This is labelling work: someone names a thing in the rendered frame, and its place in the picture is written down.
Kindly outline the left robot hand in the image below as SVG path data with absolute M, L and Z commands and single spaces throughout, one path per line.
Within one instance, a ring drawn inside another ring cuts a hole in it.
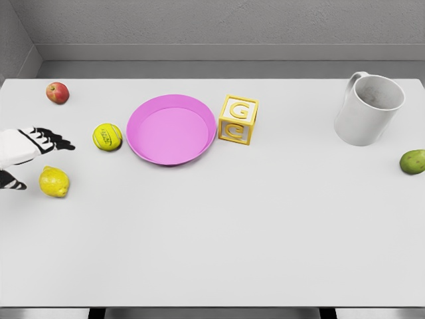
M 61 135 L 40 127 L 0 131 L 0 189 L 25 190 L 27 186 L 6 169 L 56 150 L 74 150 Z

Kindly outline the pink plate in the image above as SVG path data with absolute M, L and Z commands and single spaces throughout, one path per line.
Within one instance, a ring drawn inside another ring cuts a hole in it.
M 180 165 L 204 153 L 216 135 L 210 108 L 196 98 L 167 94 L 144 102 L 129 117 L 126 137 L 141 158 Z

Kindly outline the yellow lemon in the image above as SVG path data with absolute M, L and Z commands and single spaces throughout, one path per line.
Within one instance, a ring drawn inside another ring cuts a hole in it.
M 70 180 L 61 169 L 45 166 L 39 176 L 39 187 L 47 196 L 63 198 L 68 193 Z

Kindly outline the red apple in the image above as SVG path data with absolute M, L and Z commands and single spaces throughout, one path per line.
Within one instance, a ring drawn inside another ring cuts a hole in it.
M 45 93 L 51 102 L 59 105 L 66 103 L 70 97 L 68 88 L 61 82 L 48 84 Z

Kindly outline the yellow tennis ball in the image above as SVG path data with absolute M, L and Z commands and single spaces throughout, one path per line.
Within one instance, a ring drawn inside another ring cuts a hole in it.
M 120 148 L 123 140 L 121 130 L 111 123 L 97 126 L 93 131 L 92 139 L 97 148 L 107 152 Z

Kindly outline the green pear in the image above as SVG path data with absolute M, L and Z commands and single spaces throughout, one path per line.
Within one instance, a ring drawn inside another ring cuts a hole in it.
M 404 173 L 416 175 L 425 171 L 425 150 L 410 150 L 402 155 L 399 165 Z

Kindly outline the yellow letter block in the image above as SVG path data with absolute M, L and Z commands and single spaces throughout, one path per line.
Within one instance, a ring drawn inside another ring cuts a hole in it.
M 218 138 L 249 145 L 259 101 L 228 94 L 218 117 Z

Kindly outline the white mug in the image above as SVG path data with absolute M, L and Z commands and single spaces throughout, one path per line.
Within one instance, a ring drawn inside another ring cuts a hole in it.
M 395 81 L 367 72 L 356 72 L 349 79 L 343 105 L 336 116 L 336 134 L 348 144 L 375 143 L 403 107 L 405 93 Z

